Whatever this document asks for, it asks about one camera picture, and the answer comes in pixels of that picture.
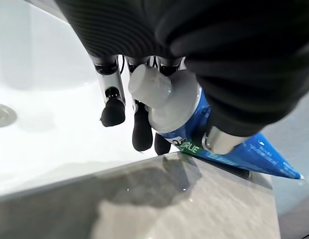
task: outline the marble countertop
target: marble countertop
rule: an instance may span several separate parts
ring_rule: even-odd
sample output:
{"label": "marble countertop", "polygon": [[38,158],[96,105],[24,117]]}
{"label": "marble countertop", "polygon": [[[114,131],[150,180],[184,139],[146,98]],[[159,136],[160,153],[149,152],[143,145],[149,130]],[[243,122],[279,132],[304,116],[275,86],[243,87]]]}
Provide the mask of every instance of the marble countertop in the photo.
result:
{"label": "marble countertop", "polygon": [[269,176],[173,153],[0,197],[0,239],[11,238],[279,239],[280,232]]}

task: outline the sink basin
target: sink basin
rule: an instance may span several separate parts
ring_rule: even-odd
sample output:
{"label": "sink basin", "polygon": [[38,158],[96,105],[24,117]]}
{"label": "sink basin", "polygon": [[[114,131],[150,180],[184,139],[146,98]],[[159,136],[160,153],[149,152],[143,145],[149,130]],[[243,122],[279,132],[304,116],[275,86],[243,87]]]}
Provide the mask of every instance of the sink basin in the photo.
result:
{"label": "sink basin", "polygon": [[[127,68],[122,79],[127,93]],[[17,115],[0,128],[0,195],[53,169],[63,172],[31,186],[156,156],[133,149],[126,99],[126,121],[103,127],[97,75],[70,25],[27,2],[0,0],[0,104]]]}

